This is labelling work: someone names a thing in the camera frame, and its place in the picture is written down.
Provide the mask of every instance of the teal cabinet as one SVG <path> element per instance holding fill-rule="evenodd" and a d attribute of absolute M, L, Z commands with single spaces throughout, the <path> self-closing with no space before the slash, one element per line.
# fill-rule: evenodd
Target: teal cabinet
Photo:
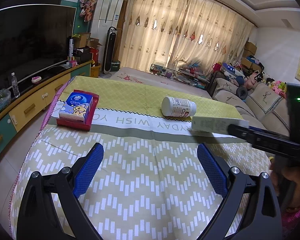
<path fill-rule="evenodd" d="M 9 114 L 7 114 L 0 120 L 0 153 L 16 134 L 17 131 L 12 124 Z"/>
<path fill-rule="evenodd" d="M 71 78 L 73 78 L 74 76 L 85 76 L 85 77 L 89 77 L 90 76 L 90 66 L 91 64 L 85 65 L 81 68 L 78 68 L 74 71 L 71 72 Z"/>

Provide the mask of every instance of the black box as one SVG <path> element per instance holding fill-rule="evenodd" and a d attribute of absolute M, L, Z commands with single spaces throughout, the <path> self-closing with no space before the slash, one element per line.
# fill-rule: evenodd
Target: black box
<path fill-rule="evenodd" d="M 92 53 L 83 54 L 80 57 L 74 57 L 78 64 L 85 63 L 89 60 L 92 60 Z"/>
<path fill-rule="evenodd" d="M 116 71 L 119 71 L 120 69 L 120 61 L 114 61 L 114 62 L 111 62 L 111 72 L 116 72 Z"/>
<path fill-rule="evenodd" d="M 83 47 L 81 49 L 74 49 L 73 56 L 74 57 L 80 57 L 83 54 L 90 53 L 90 48 L 88 46 Z"/>

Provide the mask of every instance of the blue gripper pad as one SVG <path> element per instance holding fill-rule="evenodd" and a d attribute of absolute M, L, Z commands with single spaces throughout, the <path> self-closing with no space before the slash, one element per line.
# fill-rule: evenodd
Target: blue gripper pad
<path fill-rule="evenodd" d="M 197 156 L 214 191 L 225 198 L 228 194 L 227 177 L 219 167 L 215 158 L 211 155 L 210 150 L 204 144 L 200 144 L 198 146 Z"/>
<path fill-rule="evenodd" d="M 103 146 L 98 144 L 75 177 L 73 194 L 77 198 L 87 192 L 87 189 L 103 160 L 103 153 Z"/>

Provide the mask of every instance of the bracelet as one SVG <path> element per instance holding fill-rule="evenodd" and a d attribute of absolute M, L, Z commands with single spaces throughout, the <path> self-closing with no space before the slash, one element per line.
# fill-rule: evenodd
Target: bracelet
<path fill-rule="evenodd" d="M 288 213 L 295 213 L 295 212 L 297 212 L 299 210 L 300 210 L 300 206 L 298 206 L 296 208 L 287 207 L 286 212 L 288 212 Z"/>

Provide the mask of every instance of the bed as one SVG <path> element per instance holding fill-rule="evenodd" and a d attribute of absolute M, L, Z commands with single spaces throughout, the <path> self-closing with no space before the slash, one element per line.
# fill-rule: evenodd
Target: bed
<path fill-rule="evenodd" d="M 126 82 L 134 82 L 139 84 L 150 85 L 159 88 L 171 89 L 174 91 L 179 91 L 199 97 L 210 98 L 207 91 L 182 84 L 178 81 L 168 79 L 162 76 L 157 76 L 154 74 L 146 73 L 140 70 L 123 67 L 118 72 L 113 73 L 111 80 L 120 80 Z"/>
<path fill-rule="evenodd" d="M 58 111 L 74 89 L 100 96 L 90 132 L 56 125 Z M 96 142 L 104 147 L 104 159 L 79 202 L 104 239 L 197 239 L 222 201 L 197 159 L 202 142 L 247 174 L 268 172 L 265 152 L 241 139 L 191 131 L 190 118 L 164 118 L 160 106 L 165 96 L 196 102 L 196 115 L 241 118 L 233 106 L 198 95 L 138 82 L 72 78 L 53 100 L 15 182 L 9 212 L 13 238 L 31 173 L 71 167 Z M 58 195 L 52 198 L 64 231 L 73 235 Z M 246 202 L 245 196 L 228 235 L 236 231 Z"/>

